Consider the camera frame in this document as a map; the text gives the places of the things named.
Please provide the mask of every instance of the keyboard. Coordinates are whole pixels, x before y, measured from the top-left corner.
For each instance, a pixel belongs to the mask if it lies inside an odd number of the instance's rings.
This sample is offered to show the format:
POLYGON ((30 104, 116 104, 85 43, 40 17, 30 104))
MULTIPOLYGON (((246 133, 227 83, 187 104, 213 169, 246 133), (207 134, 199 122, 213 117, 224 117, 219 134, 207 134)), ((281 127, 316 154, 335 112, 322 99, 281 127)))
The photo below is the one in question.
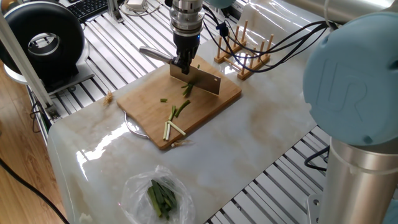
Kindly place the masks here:
POLYGON ((107 0, 81 0, 67 8, 76 16, 77 19, 85 21, 86 19, 107 10, 108 2, 107 0))

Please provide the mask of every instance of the ur logo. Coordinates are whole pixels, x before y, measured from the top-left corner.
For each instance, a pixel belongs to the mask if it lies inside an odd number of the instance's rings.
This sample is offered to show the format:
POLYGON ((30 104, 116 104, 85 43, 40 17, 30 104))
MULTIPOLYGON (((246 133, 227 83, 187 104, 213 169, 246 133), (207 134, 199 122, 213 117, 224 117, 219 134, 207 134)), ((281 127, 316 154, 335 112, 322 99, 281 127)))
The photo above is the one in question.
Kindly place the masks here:
POLYGON ((356 105, 366 96, 367 75, 332 60, 323 66, 317 106, 341 116, 363 122, 356 105))

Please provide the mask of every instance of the knife handle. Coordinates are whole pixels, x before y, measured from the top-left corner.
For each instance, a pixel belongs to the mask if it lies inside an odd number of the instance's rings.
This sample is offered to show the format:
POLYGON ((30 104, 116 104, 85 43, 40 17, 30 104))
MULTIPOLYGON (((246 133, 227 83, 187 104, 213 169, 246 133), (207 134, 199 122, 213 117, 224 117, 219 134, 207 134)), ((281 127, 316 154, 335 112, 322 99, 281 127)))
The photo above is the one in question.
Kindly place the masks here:
POLYGON ((156 60, 161 60, 167 64, 170 64, 173 59, 172 57, 150 47, 140 47, 139 52, 156 60))

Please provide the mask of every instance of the white cable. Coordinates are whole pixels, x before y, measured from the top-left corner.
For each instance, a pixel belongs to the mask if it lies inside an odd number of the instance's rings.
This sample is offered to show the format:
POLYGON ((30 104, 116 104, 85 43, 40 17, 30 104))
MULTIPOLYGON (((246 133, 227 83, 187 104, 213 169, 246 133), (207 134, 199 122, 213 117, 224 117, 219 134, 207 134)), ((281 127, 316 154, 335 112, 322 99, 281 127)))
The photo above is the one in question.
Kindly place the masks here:
POLYGON ((146 10, 148 10, 148 3, 146 3, 145 2, 145 5, 144 5, 144 8, 143 9, 133 9, 133 8, 131 8, 131 7, 129 7, 128 5, 127 5, 127 2, 128 2, 129 0, 125 0, 124 1, 124 4, 122 5, 122 6, 120 6, 120 11, 122 11, 124 14, 126 14, 126 15, 128 15, 128 16, 146 16, 146 15, 149 15, 149 14, 152 14, 152 13, 154 13, 155 11, 157 11, 158 9, 160 9, 160 6, 162 5, 162 3, 160 3, 160 5, 159 6, 157 6, 157 8, 155 8, 154 10, 152 10, 151 12, 148 12, 148 13, 144 13, 144 12, 146 12, 146 10))
POLYGON ((333 28, 329 23, 329 18, 328 18, 328 8, 329 8, 329 2, 330 0, 325 0, 325 5, 323 6, 323 17, 325 18, 325 22, 330 28, 330 32, 333 32, 333 28))

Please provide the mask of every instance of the wooden floor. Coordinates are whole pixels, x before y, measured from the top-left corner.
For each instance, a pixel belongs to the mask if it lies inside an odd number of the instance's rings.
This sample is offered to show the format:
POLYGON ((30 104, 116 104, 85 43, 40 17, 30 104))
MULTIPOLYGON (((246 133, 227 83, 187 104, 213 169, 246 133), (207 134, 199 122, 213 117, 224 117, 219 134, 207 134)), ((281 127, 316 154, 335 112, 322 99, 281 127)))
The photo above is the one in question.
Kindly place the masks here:
MULTIPOLYGON (((32 132, 27 90, 5 75, 2 62, 0 66, 0 157, 65 214, 42 135, 32 132)), ((38 196, 0 168, 0 224, 14 223, 62 221, 38 196)))

